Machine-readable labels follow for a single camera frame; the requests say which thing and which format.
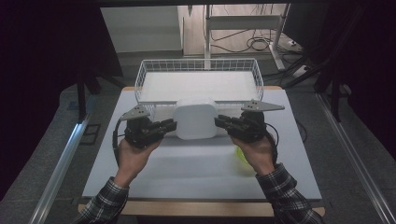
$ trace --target metal rail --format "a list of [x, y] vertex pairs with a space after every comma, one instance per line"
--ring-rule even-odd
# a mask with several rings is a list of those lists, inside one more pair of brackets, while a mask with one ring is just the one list
[[361, 160], [361, 157], [350, 141], [347, 132], [344, 130], [342, 123], [338, 122], [332, 115], [329, 102], [325, 99], [323, 93], [318, 93], [317, 97], [327, 118], [330, 121], [330, 124], [332, 125], [332, 128], [334, 129], [335, 134], [337, 135], [344, 151], [346, 152], [346, 155], [348, 156], [356, 174], [358, 175], [359, 180], [361, 181], [366, 193], [372, 201], [376, 212], [382, 219], [382, 222], [384, 224], [395, 224], [395, 216], [390, 210], [389, 205], [381, 192], [381, 189], [370, 176], [366, 166]]
[[43, 194], [41, 195], [40, 200], [38, 201], [37, 206], [35, 207], [35, 211], [32, 214], [32, 217], [29, 220], [29, 223], [44, 223], [47, 218], [47, 215], [52, 207], [53, 201], [58, 193], [59, 188], [64, 181], [64, 176], [69, 168], [70, 162], [73, 159], [73, 156], [78, 147], [78, 143], [84, 134], [85, 128], [87, 127], [88, 121], [91, 117], [91, 111], [96, 100], [96, 96], [90, 96], [87, 102], [87, 115], [85, 119], [78, 123], [72, 134], [70, 135], [69, 140], [67, 141], [66, 147], [64, 148], [64, 152], [61, 155], [56, 167], [49, 179], [49, 183], [44, 189]]

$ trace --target hand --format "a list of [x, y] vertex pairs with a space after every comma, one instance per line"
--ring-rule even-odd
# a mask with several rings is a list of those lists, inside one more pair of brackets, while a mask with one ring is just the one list
[[266, 137], [254, 143], [246, 143], [235, 137], [231, 137], [231, 140], [241, 147], [247, 162], [258, 175], [269, 175], [275, 170], [271, 144]]
[[137, 175], [146, 166], [151, 152], [160, 145], [161, 141], [153, 143], [145, 148], [131, 146], [125, 139], [119, 144], [120, 167], [114, 178], [114, 183], [127, 188]]

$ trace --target checkered shirt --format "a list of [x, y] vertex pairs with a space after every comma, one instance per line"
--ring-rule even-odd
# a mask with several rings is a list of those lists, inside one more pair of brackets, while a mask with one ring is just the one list
[[[277, 224], [324, 223], [312, 210], [308, 200], [295, 188], [297, 181], [282, 163], [269, 175], [256, 176], [262, 191], [274, 209]], [[121, 188], [110, 177], [99, 194], [90, 200], [76, 217], [74, 224], [115, 223], [128, 199], [129, 188]]]
[[324, 223], [322, 217], [312, 210], [308, 200], [295, 188], [297, 181], [282, 163], [276, 164], [271, 174], [256, 175], [256, 178], [274, 209], [277, 224]]
[[128, 200], [129, 188], [116, 185], [110, 177], [106, 185], [92, 198], [72, 223], [116, 223]]

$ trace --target wall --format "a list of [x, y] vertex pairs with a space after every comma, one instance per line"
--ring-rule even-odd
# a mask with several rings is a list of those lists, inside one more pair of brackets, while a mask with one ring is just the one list
[[101, 8], [117, 53], [181, 50], [177, 7]]

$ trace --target white table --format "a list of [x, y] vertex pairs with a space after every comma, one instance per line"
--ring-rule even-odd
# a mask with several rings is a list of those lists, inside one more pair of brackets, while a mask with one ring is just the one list
[[[283, 162], [298, 180], [297, 190], [308, 200], [320, 202], [318, 185], [285, 91], [266, 90], [263, 100], [286, 107], [285, 110], [264, 113], [266, 122], [274, 125], [280, 135], [277, 161]], [[95, 196], [108, 178], [117, 172], [111, 135], [118, 118], [135, 105], [134, 91], [122, 91], [83, 197]], [[125, 122], [121, 124], [119, 133], [124, 129]], [[145, 169], [133, 181], [131, 201], [123, 214], [272, 216], [272, 208], [265, 201], [254, 175], [253, 169], [235, 156], [234, 145], [228, 136], [190, 141], [165, 137], [151, 154]], [[324, 214], [323, 207], [318, 207], [318, 211]]]

